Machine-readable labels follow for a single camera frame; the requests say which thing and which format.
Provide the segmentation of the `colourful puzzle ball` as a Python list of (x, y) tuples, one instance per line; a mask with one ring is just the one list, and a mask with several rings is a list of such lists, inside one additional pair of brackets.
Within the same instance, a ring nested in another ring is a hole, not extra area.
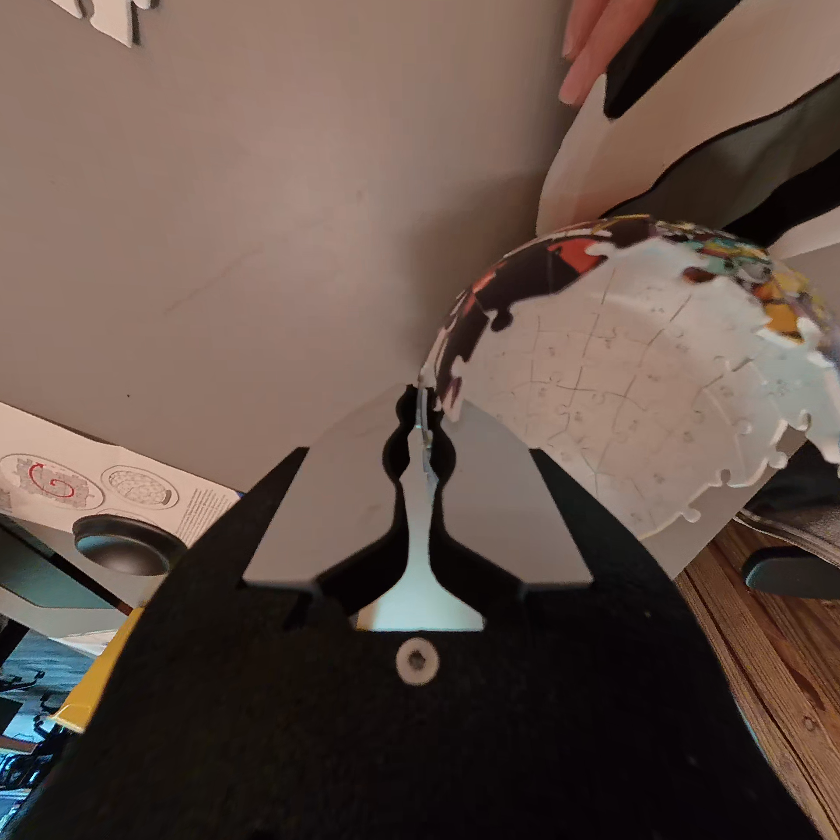
[(631, 532), (782, 467), (787, 428), (838, 467), (838, 320), (803, 275), (646, 214), (562, 227), (468, 286), (421, 369), (540, 449)]

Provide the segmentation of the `person's right hand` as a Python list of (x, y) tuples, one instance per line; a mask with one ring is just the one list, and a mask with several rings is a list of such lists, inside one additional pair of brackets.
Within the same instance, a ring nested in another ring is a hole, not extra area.
[(580, 107), (597, 79), (651, 15), (657, 1), (573, 1), (563, 34), (569, 64), (559, 99)]

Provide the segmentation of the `black round ball stand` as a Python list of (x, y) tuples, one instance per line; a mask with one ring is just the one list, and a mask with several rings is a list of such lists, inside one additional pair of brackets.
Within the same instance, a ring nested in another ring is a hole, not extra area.
[(98, 514), (72, 525), (76, 550), (103, 569), (136, 577), (170, 573), (188, 548), (174, 534), (148, 522)]

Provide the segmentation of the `pile of white puzzle pieces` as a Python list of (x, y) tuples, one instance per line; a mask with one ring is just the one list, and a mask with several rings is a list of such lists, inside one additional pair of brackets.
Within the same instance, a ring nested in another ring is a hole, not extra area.
[(99, 33), (132, 47), (141, 43), (140, 11), (155, 9), (160, 1), (52, 1), (75, 19), (86, 20)]

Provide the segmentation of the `puzzle instruction leaflet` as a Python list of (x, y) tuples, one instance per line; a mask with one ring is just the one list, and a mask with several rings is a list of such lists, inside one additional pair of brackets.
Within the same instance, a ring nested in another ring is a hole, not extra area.
[(83, 517), (155, 525), (192, 546), (240, 495), (120, 446), (1, 405), (2, 513), (62, 532)]

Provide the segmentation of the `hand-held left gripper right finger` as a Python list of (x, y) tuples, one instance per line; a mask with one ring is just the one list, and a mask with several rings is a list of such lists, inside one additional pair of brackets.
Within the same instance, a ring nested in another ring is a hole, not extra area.
[(530, 449), (493, 416), (470, 402), (455, 421), (429, 407), (428, 471), (437, 480), (431, 571), (478, 614), (592, 585)]

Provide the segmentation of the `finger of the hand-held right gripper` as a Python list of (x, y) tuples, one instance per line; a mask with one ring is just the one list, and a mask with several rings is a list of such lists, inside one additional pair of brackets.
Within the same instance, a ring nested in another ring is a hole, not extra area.
[(539, 235), (610, 213), (707, 141), (838, 77), (839, 3), (740, 2), (621, 117), (600, 76), (542, 186)]
[(773, 189), (725, 230), (732, 237), (788, 259), (837, 245), (839, 165), (815, 164)]

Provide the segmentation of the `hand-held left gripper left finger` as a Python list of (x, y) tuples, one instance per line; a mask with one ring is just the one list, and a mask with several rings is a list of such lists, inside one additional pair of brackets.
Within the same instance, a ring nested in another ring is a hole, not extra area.
[(243, 574), (249, 590), (330, 599), (353, 615), (403, 576), (418, 390), (393, 385), (322, 433), (302, 457)]

